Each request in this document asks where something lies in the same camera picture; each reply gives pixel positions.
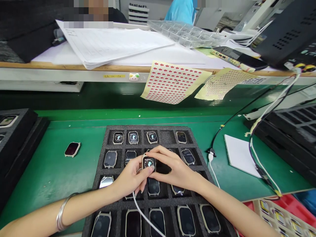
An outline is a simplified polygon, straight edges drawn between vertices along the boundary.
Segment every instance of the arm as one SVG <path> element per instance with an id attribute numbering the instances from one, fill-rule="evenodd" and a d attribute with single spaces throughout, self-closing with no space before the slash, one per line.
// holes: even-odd
<path id="1" fill-rule="evenodd" d="M 191 170 L 177 154 L 162 146 L 157 146 L 146 155 L 170 166 L 169 174 L 152 173 L 149 177 L 178 187 L 192 190 L 202 195 L 209 203 L 219 210 L 245 237 L 278 237 L 271 228 L 255 212 L 232 197 L 225 191 Z"/>
<path id="2" fill-rule="evenodd" d="M 65 226 L 85 218 L 98 209 L 145 189 L 147 177 L 153 172 L 148 167 L 137 174 L 142 156 L 131 160 L 120 176 L 108 187 L 72 197 L 66 204 L 62 216 Z M 44 206 L 24 217 L 14 220 L 0 230 L 0 237 L 24 236 L 46 237 L 58 231 L 56 217 L 64 199 Z"/>

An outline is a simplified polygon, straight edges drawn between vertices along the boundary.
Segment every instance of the bracelet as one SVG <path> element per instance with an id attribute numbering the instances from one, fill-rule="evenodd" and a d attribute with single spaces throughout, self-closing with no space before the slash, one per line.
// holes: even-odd
<path id="1" fill-rule="evenodd" d="M 68 227 L 62 223 L 62 216 L 63 216 L 64 208 L 65 208 L 66 203 L 69 201 L 69 199 L 77 194 L 79 194 L 79 193 L 73 193 L 69 197 L 67 197 L 66 200 L 64 201 L 64 203 L 62 204 L 62 206 L 60 207 L 60 210 L 59 210 L 59 212 L 57 214 L 57 218 L 56 218 L 58 232 L 61 232 Z"/>

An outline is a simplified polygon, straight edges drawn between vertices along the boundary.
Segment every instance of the green workbench surface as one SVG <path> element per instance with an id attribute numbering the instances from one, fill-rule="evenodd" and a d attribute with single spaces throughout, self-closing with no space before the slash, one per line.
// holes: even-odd
<path id="1" fill-rule="evenodd" d="M 181 125 L 192 129 L 195 139 L 207 159 L 213 135 L 228 116 L 196 116 L 169 118 L 135 118 L 106 120 L 53 121 L 46 131 L 32 160 L 12 193 L 0 216 L 0 228 L 8 222 L 35 209 L 62 199 L 74 192 L 92 188 L 96 166 L 108 125 Z M 246 140 L 248 129 L 242 117 L 236 117 L 215 141 L 217 157 L 212 162 L 218 182 L 223 190 L 240 201 L 273 195 L 262 180 L 229 165 L 224 134 Z M 70 142 L 81 142 L 78 154 L 65 157 Z M 311 189 L 312 186 L 279 158 L 258 138 L 254 147 L 262 164 L 279 185 L 283 193 Z M 82 231 L 84 220 L 73 224 L 65 233 Z"/>

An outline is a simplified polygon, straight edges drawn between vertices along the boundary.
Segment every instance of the person's right hand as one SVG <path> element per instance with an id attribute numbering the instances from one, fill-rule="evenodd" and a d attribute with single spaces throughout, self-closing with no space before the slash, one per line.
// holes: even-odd
<path id="1" fill-rule="evenodd" d="M 203 179 L 199 173 L 190 169 L 176 153 L 163 146 L 153 148 L 150 152 L 146 152 L 146 155 L 156 158 L 172 169 L 169 174 L 153 172 L 149 176 L 150 178 L 192 191 L 195 191 L 199 180 Z"/>

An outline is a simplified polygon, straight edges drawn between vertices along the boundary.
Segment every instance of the yellow label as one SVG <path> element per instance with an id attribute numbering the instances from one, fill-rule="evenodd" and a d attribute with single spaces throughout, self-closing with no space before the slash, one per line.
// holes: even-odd
<path id="1" fill-rule="evenodd" d="M 104 75 L 103 76 L 104 78 L 115 78 L 115 77 L 125 77 L 124 74 L 121 74 L 121 75 Z"/>

